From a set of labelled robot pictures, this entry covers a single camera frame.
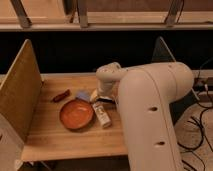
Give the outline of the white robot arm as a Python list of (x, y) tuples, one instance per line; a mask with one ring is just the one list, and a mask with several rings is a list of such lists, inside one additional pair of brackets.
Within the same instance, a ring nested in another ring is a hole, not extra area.
[(194, 76), (181, 62), (121, 67), (113, 62), (96, 71), (98, 96), (118, 87), (121, 117), (131, 171), (183, 171), (170, 104), (192, 89)]

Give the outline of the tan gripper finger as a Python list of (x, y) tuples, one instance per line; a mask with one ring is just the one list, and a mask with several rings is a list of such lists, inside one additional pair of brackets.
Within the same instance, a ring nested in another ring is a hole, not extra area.
[(91, 102), (91, 103), (96, 102), (98, 98), (99, 98), (98, 91), (97, 91), (97, 90), (94, 90), (94, 91), (92, 92), (92, 94), (90, 95), (90, 102)]

